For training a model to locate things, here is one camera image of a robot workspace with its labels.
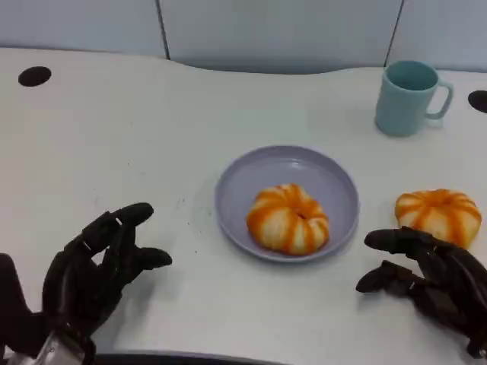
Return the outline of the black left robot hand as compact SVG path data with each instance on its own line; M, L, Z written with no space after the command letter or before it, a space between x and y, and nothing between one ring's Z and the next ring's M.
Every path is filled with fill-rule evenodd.
M54 257L43 282L43 311L57 325L91 336L143 271L171 265L164 250L138 247L136 228L154 213L146 202L105 212Z

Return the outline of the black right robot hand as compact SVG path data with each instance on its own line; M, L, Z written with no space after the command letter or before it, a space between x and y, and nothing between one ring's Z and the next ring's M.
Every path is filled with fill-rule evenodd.
M486 358L486 268L481 262L453 243L406 226L373 230L364 244L405 255L418 263L423 276L384 260L358 281L357 292L410 299L423 316L467 337L472 358Z

